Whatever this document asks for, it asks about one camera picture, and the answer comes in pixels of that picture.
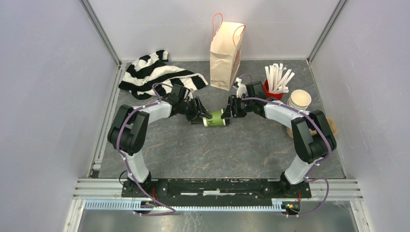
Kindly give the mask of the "green paper coffee cup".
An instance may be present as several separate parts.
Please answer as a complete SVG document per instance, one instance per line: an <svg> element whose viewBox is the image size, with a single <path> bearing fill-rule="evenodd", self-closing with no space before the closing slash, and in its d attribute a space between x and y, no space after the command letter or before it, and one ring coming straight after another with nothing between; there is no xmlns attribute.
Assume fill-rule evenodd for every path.
<svg viewBox="0 0 410 232"><path fill-rule="evenodd" d="M226 126L225 119L222 118L223 109L211 112L211 118L203 117L203 125L205 127L223 127Z"/></svg>

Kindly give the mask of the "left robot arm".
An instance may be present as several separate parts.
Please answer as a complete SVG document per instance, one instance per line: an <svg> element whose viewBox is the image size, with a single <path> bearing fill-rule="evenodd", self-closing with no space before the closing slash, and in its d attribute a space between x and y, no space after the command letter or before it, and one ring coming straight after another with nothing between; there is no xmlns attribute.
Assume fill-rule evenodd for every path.
<svg viewBox="0 0 410 232"><path fill-rule="evenodd" d="M199 98L193 98L190 90L181 85L173 85L170 93L159 96L155 102L137 107L124 104L115 115L107 140L123 158L128 180L140 197L152 191L151 174L141 152L148 126L177 114L185 115L190 122L212 117Z"/></svg>

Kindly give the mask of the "black cup lid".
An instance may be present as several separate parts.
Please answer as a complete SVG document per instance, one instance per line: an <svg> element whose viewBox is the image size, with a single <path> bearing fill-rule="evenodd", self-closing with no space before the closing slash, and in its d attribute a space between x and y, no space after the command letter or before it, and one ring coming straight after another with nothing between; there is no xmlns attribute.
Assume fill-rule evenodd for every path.
<svg viewBox="0 0 410 232"><path fill-rule="evenodd" d="M221 121L223 122L224 126L228 126L230 124L230 119L225 114L225 108L221 109Z"/></svg>

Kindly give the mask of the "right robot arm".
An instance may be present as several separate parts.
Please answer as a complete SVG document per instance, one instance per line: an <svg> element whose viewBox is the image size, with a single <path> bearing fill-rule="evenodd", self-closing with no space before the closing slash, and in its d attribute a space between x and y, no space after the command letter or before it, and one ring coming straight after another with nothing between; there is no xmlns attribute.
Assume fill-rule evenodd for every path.
<svg viewBox="0 0 410 232"><path fill-rule="evenodd" d="M279 181L280 193L292 197L307 180L311 168L319 165L336 148L337 143L326 116L320 110L298 110L276 98L267 97L260 81L244 85L237 78L234 88L236 94L229 96L222 119L241 118L247 113L255 113L292 130L296 156Z"/></svg>

